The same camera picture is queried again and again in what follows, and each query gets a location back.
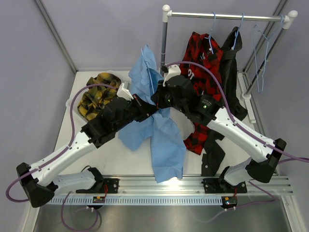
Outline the light blue wire hanger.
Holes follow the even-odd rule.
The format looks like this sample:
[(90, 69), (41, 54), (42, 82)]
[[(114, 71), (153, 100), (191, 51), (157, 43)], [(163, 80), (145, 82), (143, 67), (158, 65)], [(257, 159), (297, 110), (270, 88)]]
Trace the light blue wire hanger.
[(258, 93), (262, 93), (264, 91), (265, 85), (265, 75), (267, 64), (270, 59), (270, 51), (271, 47), (274, 45), (276, 37), (285, 21), (285, 16), (280, 14), (279, 21), (273, 22), (275, 28), (271, 29), (270, 32), (264, 32), (260, 27), (255, 24), (253, 28), (253, 58), (254, 58), (254, 68), (255, 68), (255, 76), (252, 80), (251, 90), (253, 87), (256, 87)]

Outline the light blue shirt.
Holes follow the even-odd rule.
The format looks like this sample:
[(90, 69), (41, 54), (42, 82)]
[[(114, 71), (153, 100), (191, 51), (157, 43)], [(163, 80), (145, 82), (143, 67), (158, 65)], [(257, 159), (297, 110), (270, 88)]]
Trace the light blue shirt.
[[(156, 91), (158, 81), (163, 77), (157, 71), (155, 56), (149, 46), (144, 46), (143, 53)], [(130, 93), (137, 94), (145, 102), (153, 104), (149, 75), (142, 55), (128, 76), (131, 78)], [(145, 139), (150, 139), (152, 169), (157, 183), (173, 177), (183, 177), (186, 147), (178, 126), (170, 118), (170, 109), (160, 109), (143, 122), (133, 121), (120, 130), (118, 138), (132, 151), (137, 150)]]

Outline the yellow plaid shirt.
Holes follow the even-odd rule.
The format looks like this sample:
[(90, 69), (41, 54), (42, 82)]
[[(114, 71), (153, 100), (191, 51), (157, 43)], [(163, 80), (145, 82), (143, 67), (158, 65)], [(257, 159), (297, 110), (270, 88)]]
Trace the yellow plaid shirt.
[(116, 89), (106, 86), (91, 87), (86, 91), (77, 105), (78, 113), (87, 121), (94, 119), (104, 106), (108, 104), (114, 97), (116, 97), (117, 89), (120, 87), (122, 81), (117, 76), (103, 72), (99, 73), (97, 77), (91, 77), (88, 85), (93, 84), (106, 84)]

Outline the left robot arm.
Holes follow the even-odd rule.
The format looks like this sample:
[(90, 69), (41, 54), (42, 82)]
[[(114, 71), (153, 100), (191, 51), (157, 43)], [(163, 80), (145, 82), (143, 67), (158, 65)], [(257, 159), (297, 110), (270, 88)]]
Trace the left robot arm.
[(17, 166), (20, 184), (32, 207), (45, 205), (59, 194), (70, 191), (98, 193), (103, 189), (104, 178), (91, 167), (75, 174), (61, 172), (82, 156), (98, 149), (115, 137), (115, 134), (132, 121), (142, 122), (157, 111), (157, 107), (134, 95), (132, 100), (114, 98), (92, 120), (88, 121), (68, 145), (53, 152), (41, 161)]

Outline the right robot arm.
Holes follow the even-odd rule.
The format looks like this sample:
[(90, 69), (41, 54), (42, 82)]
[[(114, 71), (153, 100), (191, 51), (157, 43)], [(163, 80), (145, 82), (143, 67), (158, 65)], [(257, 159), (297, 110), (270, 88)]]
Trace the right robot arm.
[(151, 99), (159, 109), (175, 108), (192, 122), (220, 133), (250, 155), (246, 161), (224, 169), (218, 178), (222, 191), (229, 192), (249, 180), (261, 183), (271, 180), (286, 147), (283, 139), (272, 140), (233, 119), (227, 108), (212, 96), (197, 94), (191, 81), (182, 75), (160, 80)]

